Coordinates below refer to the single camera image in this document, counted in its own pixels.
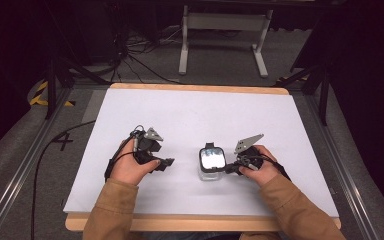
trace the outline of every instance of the person's right hand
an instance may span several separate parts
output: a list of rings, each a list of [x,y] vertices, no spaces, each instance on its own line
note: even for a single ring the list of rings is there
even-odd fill
[[[260,154],[267,155],[273,161],[277,162],[276,158],[264,146],[254,145],[254,147],[258,150]],[[264,161],[261,168],[257,171],[243,166],[239,167],[239,171],[243,175],[254,180],[260,187],[263,187],[264,184],[268,183],[270,180],[272,180],[279,174],[277,168],[275,168],[273,164],[268,161]]]

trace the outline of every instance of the hand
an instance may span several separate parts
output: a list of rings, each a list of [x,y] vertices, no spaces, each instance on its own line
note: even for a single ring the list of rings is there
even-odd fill
[[[117,158],[123,154],[133,152],[133,139],[123,147]],[[137,186],[142,178],[160,165],[160,160],[152,160],[146,164],[140,165],[133,157],[133,153],[126,154],[116,163],[111,172],[110,178],[120,182]]]
[[[260,154],[262,153],[264,155],[267,155],[273,161],[277,162],[276,158],[264,146],[254,145],[254,147],[258,150]],[[268,161],[264,161],[261,168],[257,171],[243,166],[239,167],[239,171],[243,175],[254,180],[260,187],[263,187],[264,184],[268,183],[270,180],[272,180],[279,174],[277,168],[275,168],[273,164]]]

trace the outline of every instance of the white stand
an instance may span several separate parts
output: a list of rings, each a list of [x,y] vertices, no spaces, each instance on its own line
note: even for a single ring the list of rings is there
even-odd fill
[[[188,6],[184,6],[183,44],[180,54],[179,74],[186,74],[188,64],[188,29],[219,29],[261,32],[258,44],[253,44],[252,49],[260,76],[266,78],[268,73],[261,55],[261,48],[267,35],[272,13],[272,10],[267,11],[266,15],[189,13]]]

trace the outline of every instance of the tan jacket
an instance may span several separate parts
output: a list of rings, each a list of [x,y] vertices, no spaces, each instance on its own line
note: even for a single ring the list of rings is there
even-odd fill
[[[138,187],[108,179],[86,223],[85,240],[134,239],[129,235]],[[314,205],[293,183],[278,175],[260,190],[292,239],[345,239],[332,219]],[[241,240],[279,240],[277,233],[244,233]]]

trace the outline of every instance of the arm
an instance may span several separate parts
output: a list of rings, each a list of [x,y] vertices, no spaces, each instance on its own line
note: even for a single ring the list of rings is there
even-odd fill
[[[263,146],[256,146],[273,160]],[[258,171],[241,168],[245,176],[261,187],[260,195],[276,214],[282,230],[292,239],[345,239],[332,219],[314,205],[292,182],[283,177],[269,162]]]
[[[130,140],[119,156],[132,150],[133,140]],[[121,157],[92,209],[83,231],[83,239],[128,239],[138,192],[137,185],[148,172],[158,167],[159,163],[159,160],[154,160],[139,165],[132,154]]]

